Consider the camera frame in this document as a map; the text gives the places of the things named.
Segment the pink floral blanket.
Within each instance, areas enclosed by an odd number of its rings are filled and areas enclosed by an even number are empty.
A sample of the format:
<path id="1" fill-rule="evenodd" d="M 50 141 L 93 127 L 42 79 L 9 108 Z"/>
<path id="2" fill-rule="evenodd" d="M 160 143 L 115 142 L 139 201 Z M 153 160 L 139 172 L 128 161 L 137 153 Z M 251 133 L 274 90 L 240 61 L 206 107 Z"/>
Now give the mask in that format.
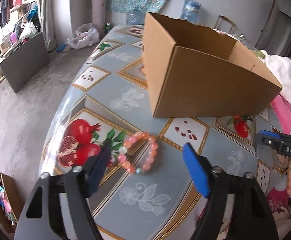
<path id="1" fill-rule="evenodd" d="M 278 95 L 271 102 L 271 106 L 282 127 L 282 133 L 291 135 L 291 109 L 286 101 L 281 95 Z M 277 204 L 283 207 L 289 206 L 289 195 L 286 192 L 286 180 L 288 177 L 287 169 L 288 168 L 285 168 L 284 174 L 280 178 L 279 183 L 274 186 L 266 196 L 271 207 L 274 207 Z"/>

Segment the small cardboard box of items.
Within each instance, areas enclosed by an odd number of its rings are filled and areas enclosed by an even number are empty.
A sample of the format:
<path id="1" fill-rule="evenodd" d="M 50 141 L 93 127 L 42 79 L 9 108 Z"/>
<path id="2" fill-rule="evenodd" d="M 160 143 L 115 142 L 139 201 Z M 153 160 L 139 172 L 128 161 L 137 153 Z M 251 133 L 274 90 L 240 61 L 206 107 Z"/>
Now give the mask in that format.
<path id="1" fill-rule="evenodd" d="M 0 171 L 0 226 L 5 233 L 15 233 L 23 206 L 14 179 Z"/>

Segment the white fluffy blanket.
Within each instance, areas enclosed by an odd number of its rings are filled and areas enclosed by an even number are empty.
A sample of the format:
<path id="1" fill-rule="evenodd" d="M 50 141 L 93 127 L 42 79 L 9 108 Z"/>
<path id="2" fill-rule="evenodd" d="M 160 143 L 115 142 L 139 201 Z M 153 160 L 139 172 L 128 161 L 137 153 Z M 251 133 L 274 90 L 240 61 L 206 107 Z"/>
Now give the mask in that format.
<path id="1" fill-rule="evenodd" d="M 261 52 L 265 56 L 263 63 L 282 85 L 280 95 L 291 108 L 291 60 L 288 57 L 269 55 L 265 50 Z"/>

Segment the fruit pattern bed sheet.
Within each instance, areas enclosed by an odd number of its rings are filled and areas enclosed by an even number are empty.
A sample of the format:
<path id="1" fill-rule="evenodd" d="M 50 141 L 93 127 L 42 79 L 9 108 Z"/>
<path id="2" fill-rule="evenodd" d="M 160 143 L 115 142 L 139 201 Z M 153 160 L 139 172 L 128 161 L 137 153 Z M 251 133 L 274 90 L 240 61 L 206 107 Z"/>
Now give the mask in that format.
<path id="1" fill-rule="evenodd" d="M 111 160 L 89 199 L 104 239 L 189 239 L 206 199 L 197 193 L 182 158 L 191 143 L 197 154 L 231 175 L 253 172 L 266 194 L 279 233 L 291 228 L 286 209 L 288 160 L 258 146 L 260 130 L 281 132 L 272 107 L 257 116 L 152 117 L 141 58 L 143 27 L 114 27 L 79 70 L 50 126 L 41 171 L 64 174 L 83 164 L 105 140 Z M 150 170 L 129 174 L 121 167 L 122 144 L 134 134 L 156 137 Z"/>

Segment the brown cardboard box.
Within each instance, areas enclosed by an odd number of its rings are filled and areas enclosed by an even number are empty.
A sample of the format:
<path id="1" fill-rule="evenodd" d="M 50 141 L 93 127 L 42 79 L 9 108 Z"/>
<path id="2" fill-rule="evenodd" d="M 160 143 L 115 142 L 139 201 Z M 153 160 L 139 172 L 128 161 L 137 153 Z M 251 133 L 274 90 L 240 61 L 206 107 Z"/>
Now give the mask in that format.
<path id="1" fill-rule="evenodd" d="M 212 28 L 147 13 L 142 43 L 156 118 L 257 115 L 282 90 L 251 50 Z"/>

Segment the blue water jug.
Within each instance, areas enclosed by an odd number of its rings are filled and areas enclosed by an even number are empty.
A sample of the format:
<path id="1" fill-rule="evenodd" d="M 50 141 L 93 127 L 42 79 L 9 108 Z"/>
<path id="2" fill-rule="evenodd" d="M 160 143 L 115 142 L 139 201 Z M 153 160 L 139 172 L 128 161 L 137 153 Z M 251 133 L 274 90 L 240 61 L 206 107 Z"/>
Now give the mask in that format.
<path id="1" fill-rule="evenodd" d="M 195 0 L 184 0 L 180 18 L 192 24 L 196 24 L 200 8 L 201 4 Z"/>

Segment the grey cabinet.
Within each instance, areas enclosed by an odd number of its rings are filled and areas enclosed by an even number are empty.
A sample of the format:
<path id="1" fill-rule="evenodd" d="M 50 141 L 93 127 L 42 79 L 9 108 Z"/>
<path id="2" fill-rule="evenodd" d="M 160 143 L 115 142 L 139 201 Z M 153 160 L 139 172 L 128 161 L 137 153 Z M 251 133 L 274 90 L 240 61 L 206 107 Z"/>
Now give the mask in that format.
<path id="1" fill-rule="evenodd" d="M 37 72 L 46 67 L 51 59 L 42 33 L 20 45 L 4 59 L 0 68 L 8 83 L 17 93 Z"/>

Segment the white plastic bag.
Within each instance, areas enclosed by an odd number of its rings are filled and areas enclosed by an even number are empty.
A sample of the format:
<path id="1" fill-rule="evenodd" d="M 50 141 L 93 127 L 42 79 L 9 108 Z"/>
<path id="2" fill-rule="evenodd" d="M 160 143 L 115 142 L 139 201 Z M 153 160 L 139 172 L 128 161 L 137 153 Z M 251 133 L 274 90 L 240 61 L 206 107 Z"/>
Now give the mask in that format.
<path id="1" fill-rule="evenodd" d="M 81 25 L 76 31 L 76 37 L 68 38 L 66 44 L 72 49 L 92 47 L 100 41 L 100 33 L 92 23 Z"/>

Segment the white rolled paper tube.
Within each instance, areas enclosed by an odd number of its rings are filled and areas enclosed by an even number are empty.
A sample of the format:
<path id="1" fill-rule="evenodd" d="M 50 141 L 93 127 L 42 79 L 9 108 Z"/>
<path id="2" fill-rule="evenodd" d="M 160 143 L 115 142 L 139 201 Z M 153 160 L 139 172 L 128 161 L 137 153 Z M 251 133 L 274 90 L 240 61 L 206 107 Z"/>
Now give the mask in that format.
<path id="1" fill-rule="evenodd" d="M 92 24 L 101 35 L 105 33 L 105 5 L 106 0 L 91 0 Z"/>

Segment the grey window curtain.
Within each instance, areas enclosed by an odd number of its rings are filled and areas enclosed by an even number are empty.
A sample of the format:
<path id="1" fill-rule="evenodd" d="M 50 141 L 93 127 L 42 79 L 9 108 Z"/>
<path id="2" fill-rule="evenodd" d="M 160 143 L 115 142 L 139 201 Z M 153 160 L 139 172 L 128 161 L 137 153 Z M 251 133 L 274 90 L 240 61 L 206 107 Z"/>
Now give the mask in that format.
<path id="1" fill-rule="evenodd" d="M 53 22 L 52 0 L 38 0 L 38 10 L 46 49 L 48 52 L 54 51 L 57 47 L 57 42 Z"/>

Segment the wooden chair frame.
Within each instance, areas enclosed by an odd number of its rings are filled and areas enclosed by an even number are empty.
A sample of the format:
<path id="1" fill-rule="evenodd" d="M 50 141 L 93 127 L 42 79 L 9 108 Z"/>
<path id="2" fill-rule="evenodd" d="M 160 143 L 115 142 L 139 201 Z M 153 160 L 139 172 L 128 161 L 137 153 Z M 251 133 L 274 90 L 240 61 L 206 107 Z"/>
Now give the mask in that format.
<path id="1" fill-rule="evenodd" d="M 213 28 L 216 30 L 224 31 L 226 33 L 232 33 L 236 26 L 237 25 L 228 17 L 219 15 Z"/>

